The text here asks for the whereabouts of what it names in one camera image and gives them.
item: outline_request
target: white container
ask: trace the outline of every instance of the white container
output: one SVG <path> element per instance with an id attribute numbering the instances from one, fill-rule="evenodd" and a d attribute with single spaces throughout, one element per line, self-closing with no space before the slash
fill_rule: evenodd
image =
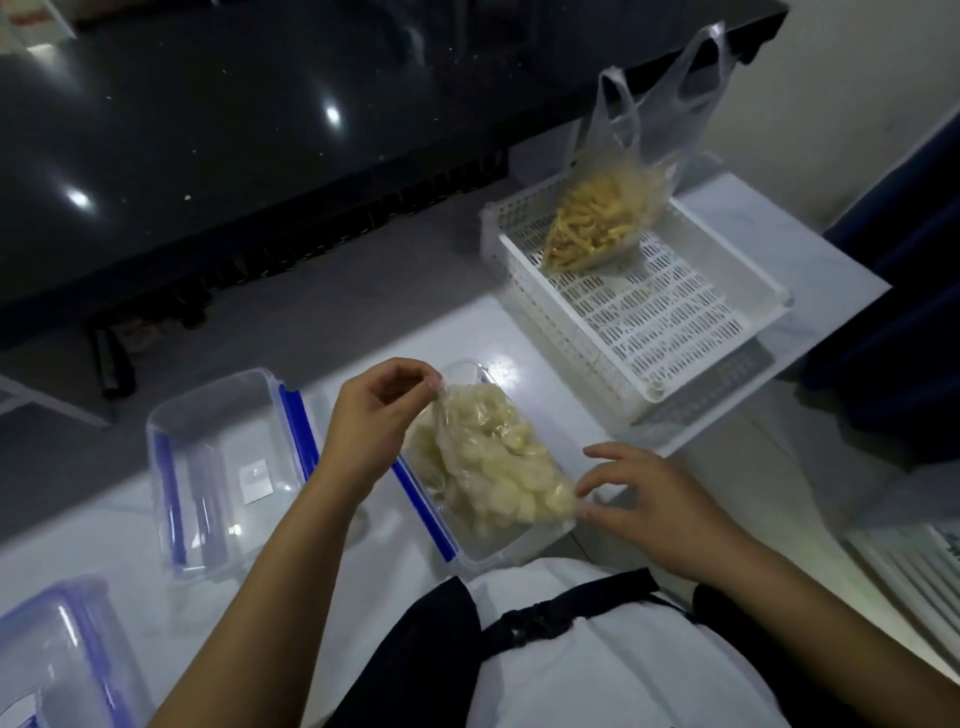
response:
<path id="1" fill-rule="evenodd" d="M 496 384 L 482 364 L 466 359 L 443 367 L 440 373 L 444 381 L 450 384 Z M 542 433 L 548 430 L 538 427 L 539 414 L 531 416 L 534 413 L 525 411 L 521 414 L 530 420 L 540 442 L 547 449 L 551 449 L 550 443 L 541 437 Z M 496 529 L 487 537 L 480 537 L 467 522 L 430 497 L 403 454 L 398 457 L 393 469 L 444 561 L 448 564 L 456 562 L 470 573 L 516 566 L 529 561 L 572 530 L 576 524 L 573 519 L 533 525 L 516 523 L 507 528 Z"/>
<path id="2" fill-rule="evenodd" d="M 266 369 L 161 404 L 147 444 L 160 548 L 181 579 L 240 573 L 320 457 L 300 392 Z"/>
<path id="3" fill-rule="evenodd" d="M 545 276 L 566 172 L 481 213 L 481 255 L 620 419 L 636 420 L 787 312 L 789 292 L 671 199 L 636 255 Z"/>
<path id="4" fill-rule="evenodd" d="M 103 581 L 60 582 L 0 617 L 0 726 L 141 728 L 152 713 Z"/>

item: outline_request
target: plastic bag handle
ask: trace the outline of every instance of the plastic bag handle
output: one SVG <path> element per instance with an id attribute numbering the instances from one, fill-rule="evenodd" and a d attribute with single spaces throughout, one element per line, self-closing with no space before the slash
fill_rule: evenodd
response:
<path id="1" fill-rule="evenodd" d="M 699 98 L 685 101 L 680 96 L 681 86 L 683 86 L 686 77 L 689 75 L 690 66 L 693 65 L 693 61 L 696 59 L 701 46 L 709 40 L 712 40 L 717 46 L 717 66 L 719 68 L 717 87 Z M 726 23 L 721 20 L 719 23 L 707 25 L 697 32 L 681 52 L 680 56 L 671 64 L 666 73 L 663 74 L 657 82 L 657 85 L 651 89 L 651 93 L 669 95 L 673 103 L 692 108 L 698 104 L 702 104 L 704 99 L 715 93 L 717 89 L 722 91 L 727 85 L 727 80 L 730 78 L 731 72 L 732 58 L 730 48 L 727 46 L 727 26 Z"/>
<path id="2" fill-rule="evenodd" d="M 623 140 L 619 138 L 613 120 L 610 119 L 610 110 L 607 108 L 607 97 L 603 92 L 603 80 L 605 78 L 613 84 L 617 93 L 620 95 L 620 103 L 623 106 L 624 112 L 621 116 L 618 116 L 617 119 L 626 116 L 627 121 L 630 123 L 631 138 L 629 146 L 624 145 Z M 636 111 L 634 95 L 630 92 L 630 87 L 627 86 L 627 79 L 624 77 L 623 71 L 615 66 L 600 71 L 600 75 L 597 78 L 597 102 L 593 105 L 593 116 L 590 119 L 588 136 L 591 134 L 599 134 L 600 130 L 604 127 L 611 128 L 614 136 L 616 136 L 620 142 L 620 146 L 624 149 L 633 149 L 640 143 L 640 115 Z"/>

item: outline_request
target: hand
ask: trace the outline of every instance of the hand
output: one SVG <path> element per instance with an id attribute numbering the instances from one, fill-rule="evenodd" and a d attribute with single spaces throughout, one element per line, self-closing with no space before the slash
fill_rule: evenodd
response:
<path id="1" fill-rule="evenodd" d="M 588 471 L 577 495 L 604 483 L 629 485 L 636 509 L 585 502 L 578 518 L 626 539 L 667 571 L 719 588 L 724 574 L 756 544 L 692 475 L 659 455 L 619 443 L 591 445 L 584 454 L 612 462 Z"/>
<path id="2" fill-rule="evenodd" d="M 417 359 L 388 359 L 340 388 L 311 480 L 335 481 L 356 507 L 400 455 L 414 418 L 437 398 L 441 376 Z"/>

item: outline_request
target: black countertop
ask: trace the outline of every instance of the black countertop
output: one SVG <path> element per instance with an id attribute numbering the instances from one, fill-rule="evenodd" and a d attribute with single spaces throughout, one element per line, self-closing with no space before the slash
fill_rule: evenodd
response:
<path id="1" fill-rule="evenodd" d="M 777 0 L 265 0 L 0 57 L 0 346 L 649 87 Z"/>

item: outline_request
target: yellow fries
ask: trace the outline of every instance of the yellow fries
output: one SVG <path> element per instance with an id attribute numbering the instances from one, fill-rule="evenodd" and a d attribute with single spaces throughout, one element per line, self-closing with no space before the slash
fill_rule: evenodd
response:
<path id="1" fill-rule="evenodd" d="M 560 199 L 540 268 L 569 271 L 589 266 L 636 230 L 644 206 L 643 199 L 625 200 L 612 174 L 600 172 L 582 180 Z"/>

